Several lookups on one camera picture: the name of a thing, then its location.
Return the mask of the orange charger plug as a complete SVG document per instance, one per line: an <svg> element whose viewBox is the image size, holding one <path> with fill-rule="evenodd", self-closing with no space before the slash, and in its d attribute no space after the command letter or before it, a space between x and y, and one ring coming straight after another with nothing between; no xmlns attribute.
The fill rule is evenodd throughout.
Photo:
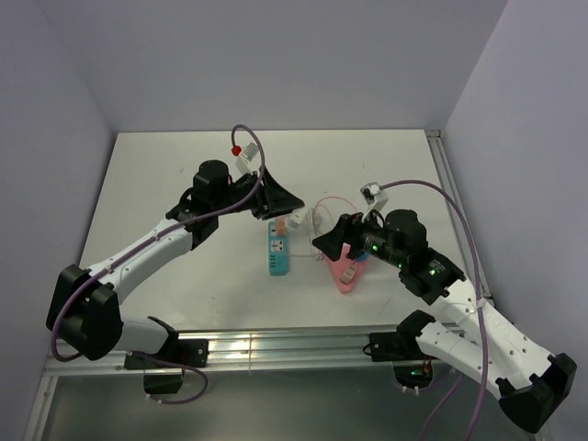
<svg viewBox="0 0 588 441"><path fill-rule="evenodd" d="M275 236L286 236L287 235L287 226L286 221L283 218L278 218L274 220L274 226L272 227L272 233Z"/></svg>

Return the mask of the pink triangular power strip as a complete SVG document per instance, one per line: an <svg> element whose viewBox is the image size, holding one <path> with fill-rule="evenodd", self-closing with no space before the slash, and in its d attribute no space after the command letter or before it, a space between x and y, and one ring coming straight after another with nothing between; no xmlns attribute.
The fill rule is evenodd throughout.
<svg viewBox="0 0 588 441"><path fill-rule="evenodd" d="M366 269L368 263L368 255L362 254L356 260L347 257L350 251L350 245L343 246L340 258L336 261L325 258L325 262L329 268L330 274L341 294L351 293Z"/></svg>

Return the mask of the white wall charger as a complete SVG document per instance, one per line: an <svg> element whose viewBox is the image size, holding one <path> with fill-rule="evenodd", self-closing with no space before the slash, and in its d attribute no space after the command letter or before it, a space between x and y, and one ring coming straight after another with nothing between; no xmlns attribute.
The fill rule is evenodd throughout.
<svg viewBox="0 0 588 441"><path fill-rule="evenodd" d="M292 213L288 217L288 226L292 229L298 229L300 226L302 226L306 222L306 217L307 217L306 213L299 213L299 212Z"/></svg>

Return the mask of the teal power strip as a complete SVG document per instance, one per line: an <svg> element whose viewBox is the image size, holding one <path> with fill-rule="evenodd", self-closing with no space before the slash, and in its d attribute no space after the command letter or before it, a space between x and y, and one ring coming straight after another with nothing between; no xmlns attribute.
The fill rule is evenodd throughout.
<svg viewBox="0 0 588 441"><path fill-rule="evenodd" d="M267 227L268 273L271 277L288 273L288 237L284 228L277 228L274 220Z"/></svg>

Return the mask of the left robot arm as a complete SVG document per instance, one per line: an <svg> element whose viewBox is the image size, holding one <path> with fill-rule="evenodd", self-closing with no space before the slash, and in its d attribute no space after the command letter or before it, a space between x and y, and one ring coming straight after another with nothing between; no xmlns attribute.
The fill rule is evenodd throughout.
<svg viewBox="0 0 588 441"><path fill-rule="evenodd" d="M124 318L124 300L172 260L203 244L221 216L248 210L265 221L303 206L265 169L233 180L223 161L202 163L191 187L139 241L98 264L70 265L60 273L46 319L51 354L61 362L81 356L96 361L120 350L148 357L158 367L172 365L180 350L178 331L153 316Z"/></svg>

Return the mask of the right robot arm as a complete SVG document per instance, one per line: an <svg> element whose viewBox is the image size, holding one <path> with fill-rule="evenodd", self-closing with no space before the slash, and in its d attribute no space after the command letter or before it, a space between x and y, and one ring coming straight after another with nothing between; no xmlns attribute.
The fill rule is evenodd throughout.
<svg viewBox="0 0 588 441"><path fill-rule="evenodd" d="M392 333L369 337L373 361L421 355L479 382L519 428L536 434L571 391L576 363L521 333L484 299L449 258L430 247L417 214L344 214L313 246L332 261L369 254L399 270L400 282L429 311L414 311Z"/></svg>

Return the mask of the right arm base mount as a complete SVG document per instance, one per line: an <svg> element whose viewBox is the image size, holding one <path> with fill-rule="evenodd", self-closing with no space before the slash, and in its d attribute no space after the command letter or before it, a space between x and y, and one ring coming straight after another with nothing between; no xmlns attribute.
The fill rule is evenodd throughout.
<svg viewBox="0 0 588 441"><path fill-rule="evenodd" d="M447 379L450 369L434 363L415 340L401 332L371 333L362 352L373 363L389 363L400 390L418 395Z"/></svg>

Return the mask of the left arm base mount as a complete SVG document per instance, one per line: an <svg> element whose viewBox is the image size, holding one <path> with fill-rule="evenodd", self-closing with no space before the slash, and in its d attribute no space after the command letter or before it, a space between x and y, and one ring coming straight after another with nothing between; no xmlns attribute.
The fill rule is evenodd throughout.
<svg viewBox="0 0 588 441"><path fill-rule="evenodd" d="M143 390L147 398L159 404L180 405L201 398L209 387L209 378L201 370L207 365L209 341L207 339L180 339L150 355L133 351L125 355L123 368L143 372ZM200 390L193 396L172 399L184 385L188 374L202 379Z"/></svg>

